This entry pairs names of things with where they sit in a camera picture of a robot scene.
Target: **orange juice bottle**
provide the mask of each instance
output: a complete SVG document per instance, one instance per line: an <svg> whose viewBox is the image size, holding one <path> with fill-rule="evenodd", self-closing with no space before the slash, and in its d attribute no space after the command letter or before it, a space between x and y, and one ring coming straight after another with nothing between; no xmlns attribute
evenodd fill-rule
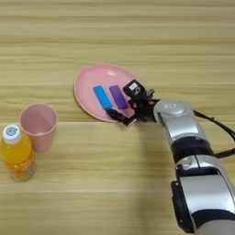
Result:
<svg viewBox="0 0 235 235"><path fill-rule="evenodd" d="M16 181L25 181L35 172L32 142L17 125L9 125L3 131L2 158Z"/></svg>

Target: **bottle label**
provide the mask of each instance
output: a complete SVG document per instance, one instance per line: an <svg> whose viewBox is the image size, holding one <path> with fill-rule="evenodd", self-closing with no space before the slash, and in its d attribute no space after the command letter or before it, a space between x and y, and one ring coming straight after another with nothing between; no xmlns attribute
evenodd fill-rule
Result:
<svg viewBox="0 0 235 235"><path fill-rule="evenodd" d="M18 164L7 163L6 166L16 181L27 180L35 172L34 154L32 152L24 162Z"/></svg>
<svg viewBox="0 0 235 235"><path fill-rule="evenodd" d="M6 130L6 134L8 136L14 136L14 135L16 135L16 133L17 133L17 129L13 128L13 127L10 127Z"/></svg>

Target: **silver robot arm segment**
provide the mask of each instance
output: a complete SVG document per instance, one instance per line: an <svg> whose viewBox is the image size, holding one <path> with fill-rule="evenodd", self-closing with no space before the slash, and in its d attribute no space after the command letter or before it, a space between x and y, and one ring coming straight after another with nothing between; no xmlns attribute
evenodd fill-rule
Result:
<svg viewBox="0 0 235 235"><path fill-rule="evenodd" d="M173 206L180 228L196 235L234 235L235 189L191 106L160 100L153 114L165 127L173 153Z"/></svg>

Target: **wooden table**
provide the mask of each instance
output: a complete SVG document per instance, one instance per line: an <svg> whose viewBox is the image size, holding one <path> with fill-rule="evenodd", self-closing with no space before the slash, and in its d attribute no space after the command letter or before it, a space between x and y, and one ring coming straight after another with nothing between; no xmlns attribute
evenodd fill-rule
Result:
<svg viewBox="0 0 235 235"><path fill-rule="evenodd" d="M235 129L233 0L0 0L0 123L45 102L59 113L53 149L30 181L0 165L0 234L170 235L173 158L156 124L89 117L73 81L94 63L135 73L156 97L190 102ZM230 138L202 121L215 151ZM224 161L235 183L235 157Z"/></svg>

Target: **plastic cup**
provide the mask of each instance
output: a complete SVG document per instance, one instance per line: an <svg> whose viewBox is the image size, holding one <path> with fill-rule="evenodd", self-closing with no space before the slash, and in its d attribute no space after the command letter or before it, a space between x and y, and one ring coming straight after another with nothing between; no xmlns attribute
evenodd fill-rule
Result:
<svg viewBox="0 0 235 235"><path fill-rule="evenodd" d="M52 146L58 115L46 104L27 107L20 115L20 125L32 140L35 152L43 153Z"/></svg>

